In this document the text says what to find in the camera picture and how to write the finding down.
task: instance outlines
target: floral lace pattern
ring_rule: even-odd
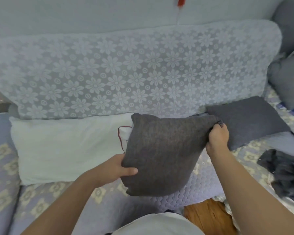
[[[21,118],[187,117],[261,95],[281,33],[267,20],[0,40],[0,92]]]

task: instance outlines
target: person's left hand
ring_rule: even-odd
[[[125,168],[121,162],[125,154],[116,154],[112,158],[85,172],[88,177],[94,180],[96,187],[104,186],[119,179],[122,176],[131,176],[138,173],[137,168]]]

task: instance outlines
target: gray pillowcase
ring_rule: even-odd
[[[271,63],[267,76],[286,108],[294,109],[294,55]]]
[[[182,189],[211,128],[220,123],[213,115],[161,119],[135,113],[132,120],[122,166],[136,167],[138,173],[121,178],[130,196],[167,196]]]
[[[282,32],[281,53],[290,55],[294,51],[294,0],[283,0],[273,14],[272,21]]]
[[[231,151],[252,140],[290,131],[290,127],[277,111],[259,96],[219,106],[208,106],[207,112],[219,117],[228,127],[228,147]]]

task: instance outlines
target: white wall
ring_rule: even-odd
[[[281,0],[186,0],[180,24],[269,18]],[[176,0],[0,0],[0,37],[174,25]]]

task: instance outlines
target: hand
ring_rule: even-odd
[[[116,154],[102,164],[85,172],[85,174],[95,182],[96,187],[112,183],[122,176],[137,174],[137,168],[125,168],[121,166],[124,156],[125,154]]]
[[[225,124],[222,127],[215,124],[209,134],[209,142],[206,145],[207,154],[212,157],[220,150],[228,150],[229,131]]]

